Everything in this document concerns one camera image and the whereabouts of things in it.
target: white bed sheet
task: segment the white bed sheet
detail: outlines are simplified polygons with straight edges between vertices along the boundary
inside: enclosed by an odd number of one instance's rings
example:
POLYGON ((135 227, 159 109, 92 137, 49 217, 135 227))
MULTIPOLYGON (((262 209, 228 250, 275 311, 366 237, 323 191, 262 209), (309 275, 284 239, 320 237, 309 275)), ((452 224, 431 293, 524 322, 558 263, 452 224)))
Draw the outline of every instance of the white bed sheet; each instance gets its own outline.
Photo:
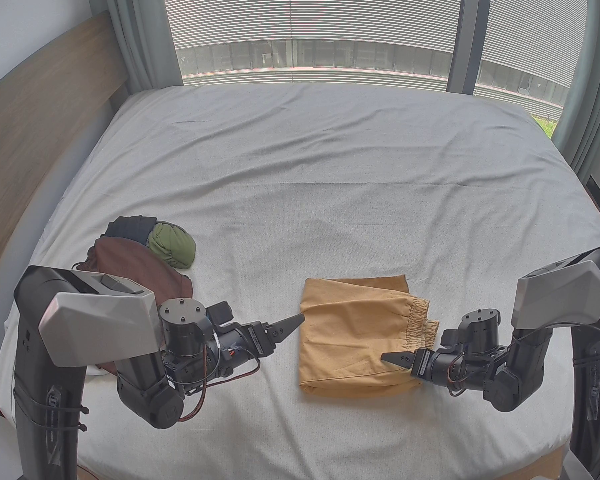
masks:
MULTIPOLYGON (((600 216, 522 108, 465 95, 337 84, 240 84, 140 93, 118 112, 32 258, 61 268, 119 215, 154 215, 198 244, 194 296, 239 321, 298 311, 307 277, 405 273, 440 329, 503 314, 517 279, 600 245, 600 216)), ((12 419, 18 314, 0 353, 12 419)), ((499 413, 424 385, 380 399, 297 386, 297 334, 261 372, 209 393, 194 420, 150 427, 89 377, 79 459, 111 479, 491 478, 567 441, 571 345, 557 330, 542 387, 499 413)), ((194 400, 187 400, 185 409, 194 400)))

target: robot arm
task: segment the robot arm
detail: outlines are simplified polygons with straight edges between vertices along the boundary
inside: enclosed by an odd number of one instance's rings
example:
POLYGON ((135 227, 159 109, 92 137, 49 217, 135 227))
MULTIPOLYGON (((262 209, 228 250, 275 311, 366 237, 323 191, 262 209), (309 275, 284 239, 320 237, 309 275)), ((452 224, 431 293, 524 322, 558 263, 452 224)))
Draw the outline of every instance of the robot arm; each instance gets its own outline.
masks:
POLYGON ((113 361, 123 404, 168 428, 180 420, 186 395, 204 395, 209 380, 230 377, 251 358, 259 366, 304 321, 298 314, 241 325, 231 322, 226 302, 205 308, 186 298, 158 311, 153 293, 128 279, 39 266, 27 268, 14 296, 14 399, 26 480, 76 478, 87 365, 113 361))
POLYGON ((381 358, 411 368, 412 376, 445 386, 453 396, 481 390, 497 410, 512 411, 542 384, 552 328, 570 326, 575 400, 569 448, 599 480, 600 247, 518 281, 509 346, 498 344, 498 324, 496 309, 473 311, 458 329, 443 332, 438 350, 385 353, 381 358))

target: navy blue garment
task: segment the navy blue garment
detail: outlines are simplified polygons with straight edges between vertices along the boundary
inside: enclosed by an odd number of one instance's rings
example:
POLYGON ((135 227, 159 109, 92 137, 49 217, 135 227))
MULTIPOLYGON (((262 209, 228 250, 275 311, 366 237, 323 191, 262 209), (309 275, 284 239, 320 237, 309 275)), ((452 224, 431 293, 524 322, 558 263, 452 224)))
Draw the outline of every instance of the navy blue garment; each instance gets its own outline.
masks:
POLYGON ((107 231, 102 236, 113 236, 126 238, 146 245, 149 233, 155 228, 158 219, 156 217, 144 217, 134 215, 133 217, 118 217, 107 226, 107 231))

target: maroon garment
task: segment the maroon garment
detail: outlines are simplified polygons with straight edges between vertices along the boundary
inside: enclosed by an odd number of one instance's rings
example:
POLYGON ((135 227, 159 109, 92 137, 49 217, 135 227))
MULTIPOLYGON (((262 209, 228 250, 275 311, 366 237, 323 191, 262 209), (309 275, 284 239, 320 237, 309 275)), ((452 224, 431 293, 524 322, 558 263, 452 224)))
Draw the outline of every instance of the maroon garment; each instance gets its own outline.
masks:
MULTIPOLYGON (((87 260, 76 268, 131 279, 151 290, 158 306, 168 299, 193 298, 191 279, 177 272, 148 247, 126 238, 98 238, 89 248, 87 260)), ((113 363, 98 366, 116 374, 113 363)))

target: tan pants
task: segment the tan pants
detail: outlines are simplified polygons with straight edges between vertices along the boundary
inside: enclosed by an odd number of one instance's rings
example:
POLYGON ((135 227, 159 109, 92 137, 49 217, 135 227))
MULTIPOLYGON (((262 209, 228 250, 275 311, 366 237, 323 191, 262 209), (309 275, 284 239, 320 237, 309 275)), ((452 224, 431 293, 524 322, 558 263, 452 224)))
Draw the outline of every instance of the tan pants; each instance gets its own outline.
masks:
POLYGON ((404 276, 307 279, 300 304, 300 388, 329 397, 391 396, 418 386, 384 352, 432 348, 438 322, 404 276))

